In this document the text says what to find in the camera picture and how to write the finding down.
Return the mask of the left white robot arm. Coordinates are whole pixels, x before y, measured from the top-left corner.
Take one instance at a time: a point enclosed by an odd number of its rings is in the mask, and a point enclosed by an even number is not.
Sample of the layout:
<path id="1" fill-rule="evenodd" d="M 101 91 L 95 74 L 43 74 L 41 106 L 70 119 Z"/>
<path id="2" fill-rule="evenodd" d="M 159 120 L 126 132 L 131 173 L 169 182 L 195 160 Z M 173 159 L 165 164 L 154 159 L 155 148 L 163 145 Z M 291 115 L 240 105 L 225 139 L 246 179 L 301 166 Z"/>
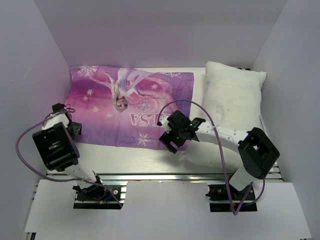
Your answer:
<path id="1" fill-rule="evenodd" d="M 75 139 L 82 134 L 82 124 L 72 121 L 74 111 L 63 103 L 54 104 L 52 113 L 41 124 L 41 130 L 32 134 L 32 139 L 49 171 L 77 179 L 81 189 L 89 187 L 90 196 L 99 200 L 105 196 L 106 187 L 94 171 L 86 169 L 79 161 Z"/>

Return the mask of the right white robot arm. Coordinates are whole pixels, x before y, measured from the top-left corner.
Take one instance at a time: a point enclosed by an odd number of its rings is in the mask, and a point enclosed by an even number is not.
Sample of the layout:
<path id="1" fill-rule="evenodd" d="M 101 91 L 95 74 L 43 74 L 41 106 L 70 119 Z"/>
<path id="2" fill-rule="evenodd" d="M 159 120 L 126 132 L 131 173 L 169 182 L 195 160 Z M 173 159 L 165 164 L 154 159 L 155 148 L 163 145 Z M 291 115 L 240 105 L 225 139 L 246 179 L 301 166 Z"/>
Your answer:
<path id="1" fill-rule="evenodd" d="M 233 173 L 225 187 L 226 195 L 233 200 L 242 196 L 252 182 L 264 180 L 280 157 L 276 146 L 257 127 L 243 131 L 214 126 L 203 118 L 190 120 L 179 110 L 169 116 L 161 115 L 157 125 L 164 128 L 159 141 L 173 154 L 186 141 L 210 143 L 239 154 L 242 166 Z"/>

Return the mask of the pink and purple Frozen pillowcase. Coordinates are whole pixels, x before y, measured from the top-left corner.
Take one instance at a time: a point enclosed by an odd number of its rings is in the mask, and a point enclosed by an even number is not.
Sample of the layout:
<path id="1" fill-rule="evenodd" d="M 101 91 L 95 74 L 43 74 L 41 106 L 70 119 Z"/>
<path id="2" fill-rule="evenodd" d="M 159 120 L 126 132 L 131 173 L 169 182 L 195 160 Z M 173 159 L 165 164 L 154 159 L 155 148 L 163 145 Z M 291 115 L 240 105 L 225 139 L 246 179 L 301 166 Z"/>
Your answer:
<path id="1" fill-rule="evenodd" d="M 162 150 L 159 115 L 191 111 L 191 72 L 148 72 L 135 68 L 77 65 L 69 70 L 65 104 L 82 124 L 83 144 Z"/>

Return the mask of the white pillow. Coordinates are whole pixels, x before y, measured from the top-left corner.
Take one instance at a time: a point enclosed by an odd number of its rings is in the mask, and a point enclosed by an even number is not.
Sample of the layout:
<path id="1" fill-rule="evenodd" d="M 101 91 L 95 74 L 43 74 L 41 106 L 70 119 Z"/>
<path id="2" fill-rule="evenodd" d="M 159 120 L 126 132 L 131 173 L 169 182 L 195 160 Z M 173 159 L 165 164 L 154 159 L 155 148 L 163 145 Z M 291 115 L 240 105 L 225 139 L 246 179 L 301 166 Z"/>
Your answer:
<path id="1" fill-rule="evenodd" d="M 205 91 L 202 107 L 219 127 L 249 131 L 262 128 L 261 89 L 267 77 L 253 71 L 208 61 L 205 65 Z M 197 173 L 221 173 L 219 147 L 212 143 L 190 141 L 180 159 Z"/>

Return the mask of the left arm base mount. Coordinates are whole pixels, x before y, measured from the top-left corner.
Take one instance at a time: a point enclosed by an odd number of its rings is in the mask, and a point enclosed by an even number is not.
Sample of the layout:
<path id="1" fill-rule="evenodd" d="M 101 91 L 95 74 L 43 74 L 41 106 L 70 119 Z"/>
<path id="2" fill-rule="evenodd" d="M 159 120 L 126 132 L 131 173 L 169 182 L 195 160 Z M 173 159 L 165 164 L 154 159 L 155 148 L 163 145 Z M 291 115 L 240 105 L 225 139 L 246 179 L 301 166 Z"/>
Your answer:
<path id="1" fill-rule="evenodd" d="M 76 192 L 73 208 L 82 210 L 120 210 L 123 206 L 121 200 L 121 185 L 106 185 L 96 175 L 96 184 L 81 187 L 79 184 L 72 187 Z"/>

